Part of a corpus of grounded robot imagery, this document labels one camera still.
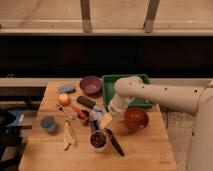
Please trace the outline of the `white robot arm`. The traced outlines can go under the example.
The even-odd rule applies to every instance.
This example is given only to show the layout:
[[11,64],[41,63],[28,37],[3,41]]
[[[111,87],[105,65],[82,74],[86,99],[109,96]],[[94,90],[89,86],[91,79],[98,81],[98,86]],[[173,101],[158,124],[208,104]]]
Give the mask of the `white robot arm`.
[[145,84],[139,76],[128,76],[117,79],[113,91],[107,106],[112,116],[123,114],[135,98],[194,115],[186,168],[213,171],[213,87]]

